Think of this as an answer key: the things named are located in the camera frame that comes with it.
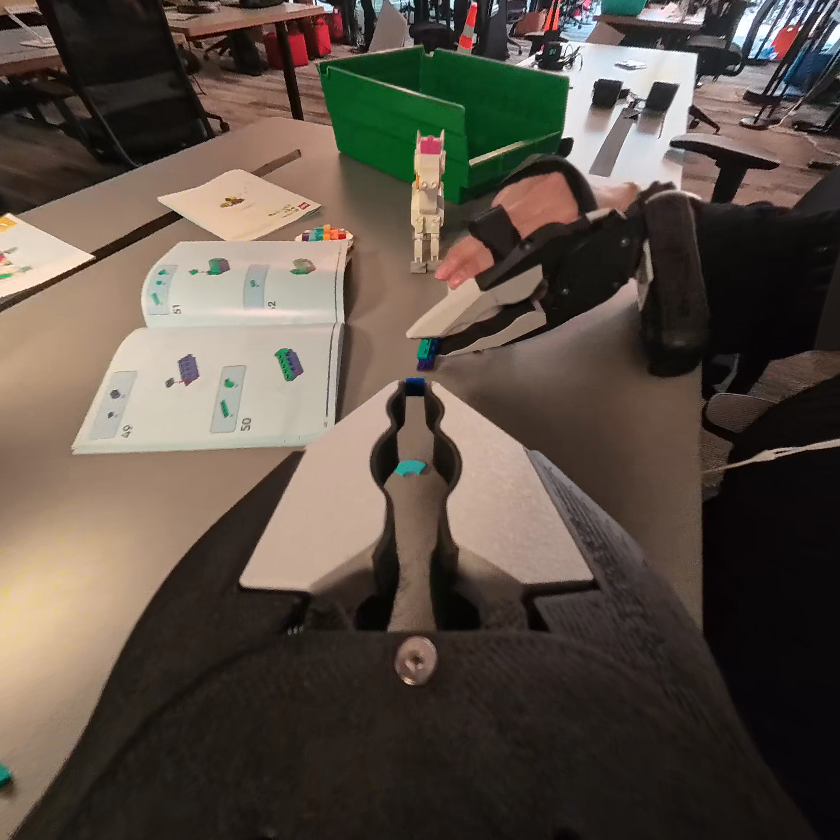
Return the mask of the person's black sweater torso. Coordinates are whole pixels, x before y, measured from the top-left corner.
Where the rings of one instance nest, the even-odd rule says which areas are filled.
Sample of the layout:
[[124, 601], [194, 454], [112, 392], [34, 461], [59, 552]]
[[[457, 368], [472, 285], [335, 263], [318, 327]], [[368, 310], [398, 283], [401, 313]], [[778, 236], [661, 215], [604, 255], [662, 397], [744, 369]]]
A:
[[839, 378], [733, 441], [703, 505], [707, 644], [763, 760], [820, 838], [839, 837]]

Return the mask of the wooden desk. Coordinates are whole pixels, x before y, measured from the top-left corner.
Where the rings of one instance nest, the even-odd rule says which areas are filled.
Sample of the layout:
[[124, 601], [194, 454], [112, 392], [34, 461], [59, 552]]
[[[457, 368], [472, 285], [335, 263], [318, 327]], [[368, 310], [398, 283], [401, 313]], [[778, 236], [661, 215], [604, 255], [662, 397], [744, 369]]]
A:
[[182, 18], [167, 16], [166, 19], [171, 32], [182, 35], [187, 40], [208, 39], [211, 35], [229, 35], [239, 30], [272, 25], [276, 33], [278, 50], [283, 60], [282, 72], [286, 82], [291, 117], [294, 120], [303, 121], [305, 117], [296, 69], [292, 62], [288, 26], [293, 22], [325, 14], [326, 10], [319, 5], [281, 3], [259, 8], [241, 7], [239, 5], [223, 6], [220, 10], [212, 13], [197, 12], [189, 14], [186, 11], [181, 11], [179, 15]]

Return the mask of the open instruction booklet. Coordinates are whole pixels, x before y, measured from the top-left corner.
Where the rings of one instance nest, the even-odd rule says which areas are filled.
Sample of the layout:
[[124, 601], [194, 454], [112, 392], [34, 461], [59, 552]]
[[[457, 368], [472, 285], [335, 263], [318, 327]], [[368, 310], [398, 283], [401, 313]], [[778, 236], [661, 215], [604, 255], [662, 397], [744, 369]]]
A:
[[349, 259], [349, 236], [172, 247], [71, 452], [307, 446], [335, 421]]

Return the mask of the black office chair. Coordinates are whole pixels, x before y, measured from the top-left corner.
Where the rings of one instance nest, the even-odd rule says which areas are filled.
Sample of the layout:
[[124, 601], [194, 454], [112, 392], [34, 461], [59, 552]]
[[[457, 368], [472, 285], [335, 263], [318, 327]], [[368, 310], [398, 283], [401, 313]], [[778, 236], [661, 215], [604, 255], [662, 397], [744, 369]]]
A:
[[138, 169], [226, 133], [186, 71], [162, 2], [40, 1], [64, 68], [59, 129], [97, 161]]

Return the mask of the green plastic bin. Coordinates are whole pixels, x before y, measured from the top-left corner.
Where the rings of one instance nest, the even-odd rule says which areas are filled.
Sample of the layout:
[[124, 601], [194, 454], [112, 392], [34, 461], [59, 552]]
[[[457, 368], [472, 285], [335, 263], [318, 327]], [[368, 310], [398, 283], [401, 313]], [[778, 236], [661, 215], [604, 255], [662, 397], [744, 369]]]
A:
[[342, 154], [411, 182], [417, 134], [443, 133], [450, 203], [495, 191], [565, 137], [561, 73], [422, 46], [324, 60], [318, 72]]

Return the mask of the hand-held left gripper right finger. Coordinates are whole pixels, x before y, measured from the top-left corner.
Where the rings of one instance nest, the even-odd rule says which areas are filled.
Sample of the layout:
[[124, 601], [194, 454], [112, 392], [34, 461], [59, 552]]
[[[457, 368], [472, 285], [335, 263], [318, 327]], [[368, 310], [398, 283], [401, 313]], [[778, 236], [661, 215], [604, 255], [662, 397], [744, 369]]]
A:
[[499, 605], [593, 587], [546, 458], [438, 383], [427, 427], [445, 483], [429, 579], [438, 627], [479, 627]]

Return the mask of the person's right hand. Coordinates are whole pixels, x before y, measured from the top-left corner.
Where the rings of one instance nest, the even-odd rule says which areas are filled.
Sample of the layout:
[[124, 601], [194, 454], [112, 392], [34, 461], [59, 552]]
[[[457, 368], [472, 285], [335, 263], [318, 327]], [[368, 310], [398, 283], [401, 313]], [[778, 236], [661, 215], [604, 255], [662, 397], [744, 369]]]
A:
[[[623, 212], [637, 198], [641, 188], [635, 182], [590, 176], [588, 183], [599, 208]], [[546, 224], [571, 224], [581, 215], [565, 176], [553, 172], [522, 179], [502, 188], [492, 206], [502, 207], [522, 238]], [[457, 288], [494, 264], [488, 249], [473, 235], [458, 241], [436, 269], [435, 277]]]

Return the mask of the rainbow toy brick arch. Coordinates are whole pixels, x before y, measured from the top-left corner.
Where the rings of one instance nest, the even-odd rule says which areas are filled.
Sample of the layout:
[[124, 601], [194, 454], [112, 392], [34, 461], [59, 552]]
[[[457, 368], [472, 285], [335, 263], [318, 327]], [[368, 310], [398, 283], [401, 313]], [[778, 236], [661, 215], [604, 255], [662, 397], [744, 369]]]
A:
[[347, 249], [351, 249], [354, 245], [354, 236], [351, 231], [344, 227], [325, 224], [304, 230], [295, 237], [295, 241], [298, 243], [344, 242]]

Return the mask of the small white instruction booklet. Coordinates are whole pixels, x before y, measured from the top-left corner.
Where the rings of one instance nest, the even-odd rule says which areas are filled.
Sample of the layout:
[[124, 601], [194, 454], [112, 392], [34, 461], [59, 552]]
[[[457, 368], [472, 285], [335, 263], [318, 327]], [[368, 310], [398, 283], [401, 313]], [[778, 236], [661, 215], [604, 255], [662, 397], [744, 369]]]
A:
[[257, 240], [317, 213], [321, 205], [242, 170], [227, 171], [158, 202], [229, 242]]

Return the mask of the white toy brick unicorn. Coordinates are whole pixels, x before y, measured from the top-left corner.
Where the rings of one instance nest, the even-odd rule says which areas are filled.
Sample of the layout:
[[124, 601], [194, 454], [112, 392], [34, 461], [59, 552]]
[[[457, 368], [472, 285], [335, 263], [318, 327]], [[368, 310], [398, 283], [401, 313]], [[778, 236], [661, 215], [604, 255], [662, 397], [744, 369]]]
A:
[[440, 233], [445, 220], [445, 131], [416, 133], [411, 198], [414, 274], [435, 272], [440, 260]]

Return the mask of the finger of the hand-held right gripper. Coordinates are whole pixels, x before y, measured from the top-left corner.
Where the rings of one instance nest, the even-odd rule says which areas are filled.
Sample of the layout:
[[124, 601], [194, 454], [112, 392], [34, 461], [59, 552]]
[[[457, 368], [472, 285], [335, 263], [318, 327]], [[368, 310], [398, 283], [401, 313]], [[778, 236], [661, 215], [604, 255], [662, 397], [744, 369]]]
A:
[[437, 356], [448, 357], [504, 347], [545, 327], [539, 303], [516, 303], [465, 330], [440, 339]]
[[406, 331], [410, 340], [442, 339], [488, 319], [516, 303], [540, 303], [537, 289], [541, 276], [514, 276], [499, 282], [466, 280], [451, 290]]

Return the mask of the colourful cover booklet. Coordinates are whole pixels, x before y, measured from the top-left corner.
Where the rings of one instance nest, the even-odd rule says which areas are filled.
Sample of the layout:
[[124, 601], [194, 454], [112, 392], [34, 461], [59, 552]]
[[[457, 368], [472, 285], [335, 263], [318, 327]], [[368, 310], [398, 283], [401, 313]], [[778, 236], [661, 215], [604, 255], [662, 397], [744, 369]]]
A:
[[10, 213], [1, 216], [1, 304], [87, 266], [94, 255]]

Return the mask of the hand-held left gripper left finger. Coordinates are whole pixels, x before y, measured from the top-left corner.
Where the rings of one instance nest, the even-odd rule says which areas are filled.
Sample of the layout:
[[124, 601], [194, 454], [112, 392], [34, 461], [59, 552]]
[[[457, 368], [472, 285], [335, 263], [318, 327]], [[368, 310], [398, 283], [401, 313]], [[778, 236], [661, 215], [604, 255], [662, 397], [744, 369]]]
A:
[[239, 578], [338, 603], [359, 629], [392, 620], [400, 563], [392, 500], [403, 384], [389, 383], [306, 447]]

